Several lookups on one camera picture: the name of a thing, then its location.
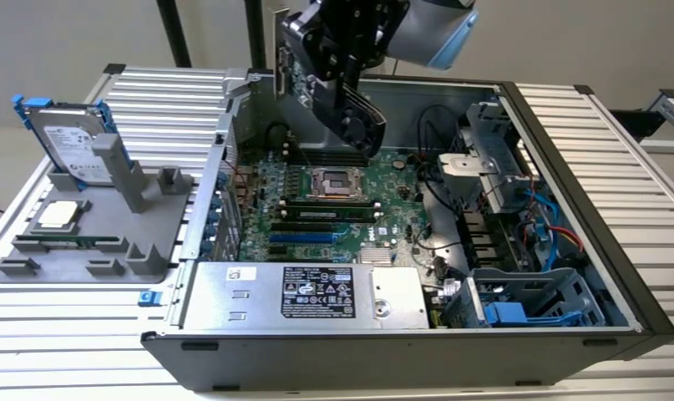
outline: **green circuit board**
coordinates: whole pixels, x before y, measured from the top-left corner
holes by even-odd
[[[277,213],[281,196],[293,200],[309,199],[311,176],[313,168],[307,165],[287,165],[279,158],[267,156],[255,166],[257,177],[252,180],[255,193],[264,190],[264,199],[257,196],[256,204],[243,210],[244,230],[240,245],[240,261],[309,260],[323,262],[356,262],[361,247],[391,249],[394,266],[422,264],[412,255],[412,245],[404,240],[404,230],[410,225],[412,232],[424,226],[427,217],[423,205],[415,201],[418,182],[415,168],[406,165],[403,170],[394,168],[395,160],[406,162],[406,155],[395,151],[382,151],[368,166],[357,169],[364,200],[380,202],[380,212],[374,224],[333,223],[333,243],[285,244],[269,242],[272,223],[280,222]],[[287,254],[272,255],[269,246],[284,246]]]

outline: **motherboard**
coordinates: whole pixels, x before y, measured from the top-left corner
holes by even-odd
[[[239,171],[249,175],[240,261],[426,264],[412,236],[427,217],[403,152],[383,150],[363,166],[295,164],[269,153]]]

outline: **black metal pole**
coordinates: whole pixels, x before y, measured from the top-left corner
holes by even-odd
[[[168,43],[171,44],[172,59],[176,67],[192,67],[191,55],[188,53],[188,44],[183,35],[183,27],[180,25],[179,8],[175,0],[156,0],[160,11],[160,19]]]
[[[261,0],[245,0],[247,39],[253,69],[265,69],[265,29],[261,23]]]

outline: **black pcie slot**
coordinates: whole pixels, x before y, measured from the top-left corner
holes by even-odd
[[[267,248],[267,253],[269,255],[285,255],[287,254],[287,247],[285,246],[269,246]]]
[[[272,223],[272,231],[293,232],[333,232],[333,226],[329,223]]]

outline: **white wall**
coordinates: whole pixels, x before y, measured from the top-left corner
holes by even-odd
[[[307,0],[264,0],[271,11]],[[480,21],[455,66],[400,63],[398,74],[588,84],[611,107],[674,88],[674,0],[478,0]],[[179,0],[193,65],[249,64],[241,0]],[[155,0],[0,1],[0,125],[17,93],[81,99],[105,63],[172,66]]]
[[[295,10],[305,3],[264,1],[265,8],[285,4]],[[659,88],[674,88],[674,0],[476,0],[475,5],[480,20],[454,67],[438,72],[399,63],[399,75],[587,84],[617,108],[642,107]]]
[[[192,66],[201,69],[248,67],[244,1],[177,0],[177,6]]]
[[[153,0],[1,0],[0,125],[16,93],[82,101],[109,62],[172,65]]]

